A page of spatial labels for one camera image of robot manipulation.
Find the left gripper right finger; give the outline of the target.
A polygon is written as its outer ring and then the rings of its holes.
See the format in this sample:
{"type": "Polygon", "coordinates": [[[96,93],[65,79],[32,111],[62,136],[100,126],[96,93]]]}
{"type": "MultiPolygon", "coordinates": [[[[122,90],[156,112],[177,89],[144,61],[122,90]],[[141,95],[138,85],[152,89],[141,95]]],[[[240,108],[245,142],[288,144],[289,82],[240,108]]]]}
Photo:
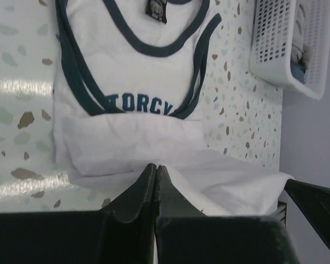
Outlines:
{"type": "Polygon", "coordinates": [[[285,228],[269,216],[207,216],[156,172],[158,263],[298,263],[285,228]]]}

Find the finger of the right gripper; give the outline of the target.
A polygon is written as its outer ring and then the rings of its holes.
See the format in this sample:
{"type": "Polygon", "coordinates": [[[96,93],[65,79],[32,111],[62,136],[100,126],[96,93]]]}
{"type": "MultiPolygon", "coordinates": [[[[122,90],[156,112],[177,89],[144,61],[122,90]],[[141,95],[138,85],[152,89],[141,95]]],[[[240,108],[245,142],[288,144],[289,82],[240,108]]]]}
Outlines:
{"type": "Polygon", "coordinates": [[[330,188],[289,179],[284,190],[330,250],[330,188]]]}

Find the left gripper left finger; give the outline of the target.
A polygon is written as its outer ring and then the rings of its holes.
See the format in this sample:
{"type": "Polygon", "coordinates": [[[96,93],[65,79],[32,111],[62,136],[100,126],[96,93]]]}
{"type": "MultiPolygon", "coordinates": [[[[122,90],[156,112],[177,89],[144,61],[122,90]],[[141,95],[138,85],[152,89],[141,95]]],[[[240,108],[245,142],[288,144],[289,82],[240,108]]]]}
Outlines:
{"type": "Polygon", "coordinates": [[[0,263],[153,263],[156,170],[97,211],[0,213],[0,263]]]}

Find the white motorcycle print tank top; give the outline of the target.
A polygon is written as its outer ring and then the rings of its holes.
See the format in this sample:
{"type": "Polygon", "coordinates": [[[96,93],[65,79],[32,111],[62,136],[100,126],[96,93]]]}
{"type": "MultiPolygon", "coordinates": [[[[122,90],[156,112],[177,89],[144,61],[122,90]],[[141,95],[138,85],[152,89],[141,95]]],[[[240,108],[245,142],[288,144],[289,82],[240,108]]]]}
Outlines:
{"type": "Polygon", "coordinates": [[[88,186],[154,163],[208,216],[263,216],[290,175],[207,148],[202,87],[214,1],[56,1],[56,161],[88,186]]]}

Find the grey tank top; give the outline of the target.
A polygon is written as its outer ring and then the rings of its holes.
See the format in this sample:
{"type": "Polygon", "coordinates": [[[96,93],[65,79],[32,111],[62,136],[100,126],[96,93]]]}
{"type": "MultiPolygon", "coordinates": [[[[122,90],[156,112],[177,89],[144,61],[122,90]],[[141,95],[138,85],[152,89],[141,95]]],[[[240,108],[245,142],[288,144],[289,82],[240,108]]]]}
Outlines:
{"type": "Polygon", "coordinates": [[[291,45],[291,61],[309,69],[314,57],[314,48],[305,42],[305,27],[309,22],[311,1],[296,1],[294,30],[291,45]]]}

